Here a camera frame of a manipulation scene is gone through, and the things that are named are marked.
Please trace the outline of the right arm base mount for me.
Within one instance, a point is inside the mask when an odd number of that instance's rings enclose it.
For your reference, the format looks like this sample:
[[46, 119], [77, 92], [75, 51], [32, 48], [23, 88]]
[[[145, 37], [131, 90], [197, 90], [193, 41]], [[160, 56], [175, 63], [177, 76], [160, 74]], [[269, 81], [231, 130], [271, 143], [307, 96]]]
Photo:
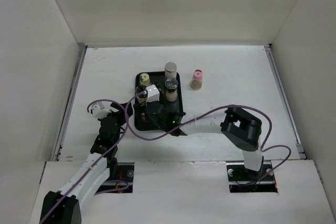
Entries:
[[229, 191], [231, 193], [277, 193], [277, 183], [270, 161], [265, 161], [260, 172], [251, 173], [243, 162], [227, 163]]

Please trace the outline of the grey grinder top bottle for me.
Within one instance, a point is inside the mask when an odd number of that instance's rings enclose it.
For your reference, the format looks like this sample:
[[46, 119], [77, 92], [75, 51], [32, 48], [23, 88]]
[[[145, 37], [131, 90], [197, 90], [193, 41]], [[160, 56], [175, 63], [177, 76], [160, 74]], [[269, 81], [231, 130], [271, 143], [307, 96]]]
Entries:
[[177, 100], [178, 81], [175, 78], [168, 78], [165, 81], [165, 97], [169, 102]]

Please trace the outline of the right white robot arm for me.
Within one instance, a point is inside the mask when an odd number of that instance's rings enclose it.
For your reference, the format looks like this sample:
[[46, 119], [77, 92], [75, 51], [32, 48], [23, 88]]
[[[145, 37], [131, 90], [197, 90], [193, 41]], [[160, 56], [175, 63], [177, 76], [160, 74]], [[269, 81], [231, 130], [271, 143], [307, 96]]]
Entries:
[[133, 107], [135, 119], [144, 114], [149, 124], [167, 135], [179, 137], [206, 133], [224, 134], [242, 151], [244, 175], [254, 180], [262, 174], [264, 157], [259, 145], [262, 122], [243, 107], [226, 105], [199, 116], [170, 111], [157, 101], [143, 106], [136, 103]]

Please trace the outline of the pink cap spice bottle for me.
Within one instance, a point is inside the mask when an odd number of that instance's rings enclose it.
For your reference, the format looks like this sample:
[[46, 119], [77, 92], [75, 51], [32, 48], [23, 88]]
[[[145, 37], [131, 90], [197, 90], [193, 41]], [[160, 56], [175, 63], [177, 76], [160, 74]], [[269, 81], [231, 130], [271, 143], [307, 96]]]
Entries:
[[190, 82], [190, 87], [193, 90], [199, 90], [202, 87], [203, 84], [203, 72], [202, 70], [196, 69], [193, 72], [193, 77]]

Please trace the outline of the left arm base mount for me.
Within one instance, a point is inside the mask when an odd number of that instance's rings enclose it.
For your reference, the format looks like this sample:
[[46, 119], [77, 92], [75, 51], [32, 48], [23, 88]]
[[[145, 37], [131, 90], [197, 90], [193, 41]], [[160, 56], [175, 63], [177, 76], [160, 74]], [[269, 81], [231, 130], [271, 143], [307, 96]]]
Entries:
[[135, 163], [119, 162], [114, 158], [111, 162], [110, 175], [98, 188], [98, 194], [133, 193]]

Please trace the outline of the red label jar white lid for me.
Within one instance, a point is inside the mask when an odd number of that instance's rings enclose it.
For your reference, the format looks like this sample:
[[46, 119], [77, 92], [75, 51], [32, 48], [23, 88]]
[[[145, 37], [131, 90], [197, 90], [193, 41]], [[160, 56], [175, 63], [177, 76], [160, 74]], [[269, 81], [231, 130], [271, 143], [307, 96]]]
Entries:
[[145, 116], [144, 113], [141, 114], [141, 119], [142, 119], [142, 122], [148, 123], [148, 121], [147, 121], [146, 116]]

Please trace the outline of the black grinder top bottle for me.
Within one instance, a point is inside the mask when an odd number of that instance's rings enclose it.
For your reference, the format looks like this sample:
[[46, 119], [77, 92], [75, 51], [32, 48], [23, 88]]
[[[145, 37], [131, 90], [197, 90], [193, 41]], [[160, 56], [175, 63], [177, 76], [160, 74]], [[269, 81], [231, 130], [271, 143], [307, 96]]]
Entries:
[[147, 97], [148, 97], [148, 93], [146, 91], [146, 86], [144, 86], [144, 85], [137, 86], [136, 89], [135, 89], [135, 95], [136, 95], [136, 99], [137, 99], [138, 103], [140, 105], [145, 105]]

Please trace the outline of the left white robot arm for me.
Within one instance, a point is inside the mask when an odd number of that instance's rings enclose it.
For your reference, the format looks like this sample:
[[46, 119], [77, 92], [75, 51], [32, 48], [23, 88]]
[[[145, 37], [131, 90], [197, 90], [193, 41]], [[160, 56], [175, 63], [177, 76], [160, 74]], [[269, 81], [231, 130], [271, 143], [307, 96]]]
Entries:
[[125, 135], [122, 127], [133, 112], [130, 102], [112, 101], [111, 107], [116, 111], [108, 111], [99, 119], [99, 134], [82, 166], [58, 191], [49, 191], [44, 197], [40, 223], [82, 223], [84, 208], [99, 187], [116, 179], [117, 145]]

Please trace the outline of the yellow cap spice bottle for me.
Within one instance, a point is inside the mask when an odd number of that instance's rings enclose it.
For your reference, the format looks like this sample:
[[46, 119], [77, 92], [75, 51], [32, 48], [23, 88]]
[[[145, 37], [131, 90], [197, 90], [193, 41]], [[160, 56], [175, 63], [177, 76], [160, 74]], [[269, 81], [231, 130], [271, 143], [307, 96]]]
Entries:
[[141, 73], [140, 76], [139, 76], [139, 82], [140, 82], [140, 85], [143, 85], [143, 86], [150, 86], [151, 85], [151, 80], [150, 80], [150, 76], [148, 73]]

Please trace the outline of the black cap small pepper bottle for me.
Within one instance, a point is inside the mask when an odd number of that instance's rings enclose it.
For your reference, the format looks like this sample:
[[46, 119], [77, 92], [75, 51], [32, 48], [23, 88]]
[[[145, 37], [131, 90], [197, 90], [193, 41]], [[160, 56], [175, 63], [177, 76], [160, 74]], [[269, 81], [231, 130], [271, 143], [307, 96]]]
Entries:
[[160, 94], [159, 101], [162, 103], [164, 101], [164, 88], [163, 88], [162, 84], [159, 83], [159, 82], [156, 82], [155, 86], [158, 89], [159, 94]]

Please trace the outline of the blue label silver cap bottle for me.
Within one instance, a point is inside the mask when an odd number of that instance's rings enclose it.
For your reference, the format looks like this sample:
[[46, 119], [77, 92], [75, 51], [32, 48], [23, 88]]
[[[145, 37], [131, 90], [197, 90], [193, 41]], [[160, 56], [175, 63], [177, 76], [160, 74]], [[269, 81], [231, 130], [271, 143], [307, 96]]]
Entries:
[[168, 79], [175, 79], [176, 78], [176, 72], [177, 72], [177, 66], [174, 62], [167, 62], [165, 64], [165, 77]]

